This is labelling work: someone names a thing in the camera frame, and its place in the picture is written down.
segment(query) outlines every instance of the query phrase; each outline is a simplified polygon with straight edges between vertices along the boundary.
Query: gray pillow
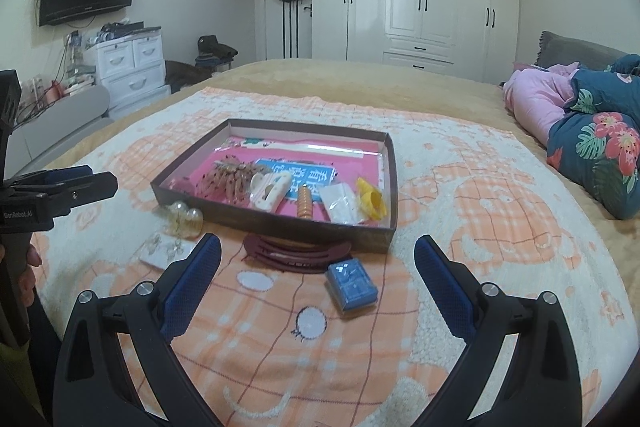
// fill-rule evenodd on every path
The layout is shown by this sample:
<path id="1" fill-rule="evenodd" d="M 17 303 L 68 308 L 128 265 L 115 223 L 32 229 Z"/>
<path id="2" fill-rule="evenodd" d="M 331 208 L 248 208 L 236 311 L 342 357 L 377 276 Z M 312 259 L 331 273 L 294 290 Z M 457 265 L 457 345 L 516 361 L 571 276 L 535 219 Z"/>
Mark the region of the gray pillow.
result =
<path id="1" fill-rule="evenodd" d="M 540 52 L 536 65 L 548 68 L 556 64 L 568 66 L 574 62 L 580 62 L 590 70 L 604 71 L 612 65 L 625 52 L 607 48 L 594 42 L 581 41 L 561 37 L 552 32 L 543 32 L 540 37 Z"/>

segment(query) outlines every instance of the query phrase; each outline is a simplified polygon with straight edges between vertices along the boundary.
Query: brown box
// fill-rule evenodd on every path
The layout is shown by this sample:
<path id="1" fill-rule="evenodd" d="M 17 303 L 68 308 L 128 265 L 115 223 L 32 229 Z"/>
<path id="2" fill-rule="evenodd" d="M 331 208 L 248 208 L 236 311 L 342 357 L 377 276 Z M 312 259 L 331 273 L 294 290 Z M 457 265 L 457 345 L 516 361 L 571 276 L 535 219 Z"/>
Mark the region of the brown box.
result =
<path id="1" fill-rule="evenodd" d="M 383 158 L 385 188 L 383 194 L 388 214 L 377 227 L 340 225 L 310 221 L 297 217 L 279 216 L 252 208 L 240 208 L 226 203 L 189 196 L 166 187 L 165 182 L 188 176 L 201 165 L 210 152 L 230 136 L 262 139 L 305 139 L 307 137 L 348 138 L 377 142 Z M 199 139 L 151 182 L 158 203 L 169 205 L 184 201 L 191 208 L 199 208 L 206 221 L 232 229 L 258 233 L 270 237 L 324 245 L 350 241 L 355 251 L 386 253 L 398 225 L 398 176 L 396 156 L 391 137 L 385 132 L 348 127 L 261 120 L 226 120 Z"/>

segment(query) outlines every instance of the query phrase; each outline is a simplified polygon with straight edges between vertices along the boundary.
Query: orange coiled object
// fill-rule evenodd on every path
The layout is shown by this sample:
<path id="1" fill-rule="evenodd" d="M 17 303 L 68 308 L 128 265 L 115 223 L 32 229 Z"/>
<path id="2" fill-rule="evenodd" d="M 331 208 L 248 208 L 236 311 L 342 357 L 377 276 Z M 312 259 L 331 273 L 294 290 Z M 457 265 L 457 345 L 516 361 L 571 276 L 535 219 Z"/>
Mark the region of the orange coiled object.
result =
<path id="1" fill-rule="evenodd" d="M 298 187 L 298 217 L 302 219 L 314 217 L 314 200 L 307 185 Z"/>

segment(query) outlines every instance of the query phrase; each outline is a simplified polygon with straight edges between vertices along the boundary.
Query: pink clothing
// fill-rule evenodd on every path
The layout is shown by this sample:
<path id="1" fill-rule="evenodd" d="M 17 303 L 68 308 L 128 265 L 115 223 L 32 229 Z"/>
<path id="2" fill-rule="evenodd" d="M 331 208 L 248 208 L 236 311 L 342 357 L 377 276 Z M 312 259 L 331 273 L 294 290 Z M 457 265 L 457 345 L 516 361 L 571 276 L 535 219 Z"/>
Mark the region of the pink clothing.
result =
<path id="1" fill-rule="evenodd" d="M 546 147 L 551 126 L 564 117 L 564 105 L 574 97 L 571 79 L 578 62 L 548 71 L 515 71 L 504 84 L 504 103 L 518 123 Z"/>

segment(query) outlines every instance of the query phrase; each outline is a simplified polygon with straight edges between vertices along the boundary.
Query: beige bedsheet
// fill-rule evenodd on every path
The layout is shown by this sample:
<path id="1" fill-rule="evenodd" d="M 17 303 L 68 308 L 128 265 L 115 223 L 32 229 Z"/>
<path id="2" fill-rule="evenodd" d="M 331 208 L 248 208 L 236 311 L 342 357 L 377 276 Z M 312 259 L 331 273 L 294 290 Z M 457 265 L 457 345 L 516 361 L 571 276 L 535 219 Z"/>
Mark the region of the beige bedsheet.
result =
<path id="1" fill-rule="evenodd" d="M 394 66 L 291 59 L 256 62 L 185 89 L 96 132 L 53 162 L 50 168 L 72 165 L 135 121 L 207 86 L 295 98 L 318 96 L 327 102 L 461 118 L 510 131 L 540 161 L 545 162 L 546 158 L 545 149 L 507 113 L 498 87 Z M 583 188 L 557 175 L 600 232 L 618 266 L 634 314 L 640 317 L 640 216 L 617 221 Z"/>

